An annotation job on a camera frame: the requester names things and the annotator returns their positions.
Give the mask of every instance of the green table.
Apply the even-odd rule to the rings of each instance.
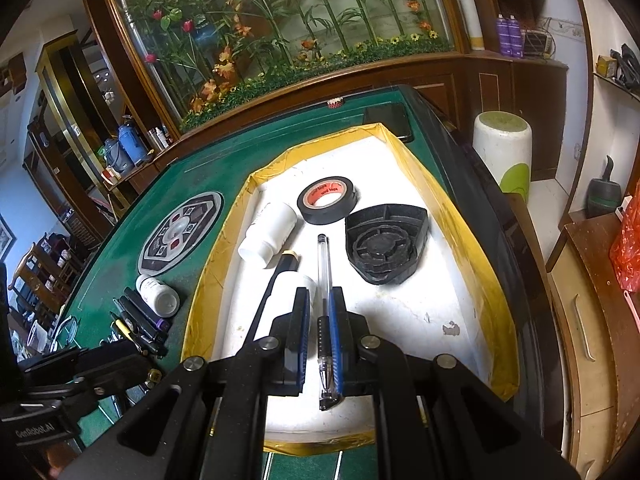
[[[109,311],[114,310],[112,298],[121,295],[126,286],[135,288],[138,256],[142,245],[164,216],[191,196],[215,190],[224,197],[220,218],[204,240],[181,263],[160,276],[179,293],[182,300],[182,306],[175,316],[166,343],[169,353],[158,361],[159,367],[165,372],[176,367],[180,361],[185,326],[200,272],[247,176],[267,165],[287,148],[362,124],[366,107],[397,102],[405,103],[402,93],[397,89],[386,89],[347,98],[343,106],[336,109],[329,109],[325,105],[302,108],[226,137],[171,164],[119,222],[73,294],[66,315],[76,316],[79,320],[77,343],[83,348],[92,348],[98,345],[100,339],[109,335]],[[409,143],[408,147],[444,187],[440,170],[420,133],[415,117],[409,107],[405,106],[405,109],[415,136],[415,140]],[[101,406],[108,416],[116,419],[110,400],[101,401]],[[87,445],[91,444],[110,425],[110,421],[100,411],[93,412],[80,421],[82,440]],[[345,452],[345,471],[358,471],[359,466],[349,465],[351,458],[346,457],[351,456],[368,457],[363,460],[373,460],[375,466],[375,450],[373,447],[371,449],[372,453],[362,450]],[[331,458],[332,456],[304,459],[277,456],[272,463],[272,471],[278,471],[280,464],[287,460],[308,462],[304,468],[312,469],[315,467],[312,464],[316,462],[324,464],[326,461],[334,461],[333,473],[336,459]],[[278,474],[276,478],[288,476]],[[359,477],[348,474],[343,478]],[[367,473],[362,478],[372,477]]]

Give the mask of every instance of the wooden drawer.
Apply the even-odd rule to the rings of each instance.
[[[596,480],[609,463],[615,418],[613,408],[580,418],[580,445],[575,468],[582,480]]]
[[[616,371],[604,313],[574,247],[566,244],[551,275],[558,289],[574,348],[580,387],[579,415],[611,408]]]

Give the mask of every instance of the silver screw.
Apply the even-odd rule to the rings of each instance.
[[[380,338],[374,335],[366,335],[360,340],[360,344],[367,350],[373,350],[380,346]]]
[[[440,354],[436,357],[436,362],[440,368],[451,369],[456,366],[458,361],[453,355],[449,354]]]
[[[204,366],[204,359],[200,356],[194,355],[191,357],[187,357],[182,366],[184,366],[185,370],[194,372],[196,370],[200,370]]]
[[[258,345],[263,350],[273,350],[274,348],[277,348],[279,344],[280,342],[278,341],[278,339],[272,335],[268,335],[261,339],[258,339]]]

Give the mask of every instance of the framed picture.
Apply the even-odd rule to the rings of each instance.
[[[11,246],[15,242],[15,236],[4,223],[2,215],[0,215],[0,262],[4,261],[4,257],[11,249]]]

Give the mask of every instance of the wooden dresser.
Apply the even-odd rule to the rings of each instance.
[[[569,224],[549,261],[569,381],[567,458],[583,480],[600,475],[640,416],[640,334],[609,260],[619,230],[613,214]]]

